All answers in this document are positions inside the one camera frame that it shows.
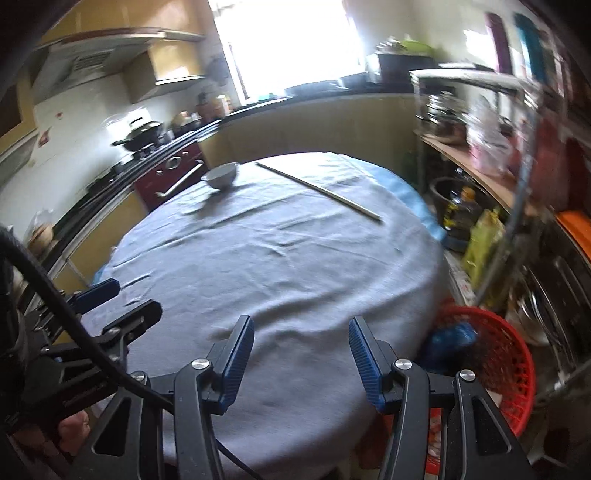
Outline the person's left hand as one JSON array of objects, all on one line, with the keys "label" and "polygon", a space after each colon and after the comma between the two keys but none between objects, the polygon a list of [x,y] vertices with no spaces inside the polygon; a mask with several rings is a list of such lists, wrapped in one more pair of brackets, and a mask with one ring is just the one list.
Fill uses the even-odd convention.
[{"label": "person's left hand", "polygon": [[82,410],[62,420],[58,425],[59,446],[62,451],[76,456],[91,431],[89,416]]}]

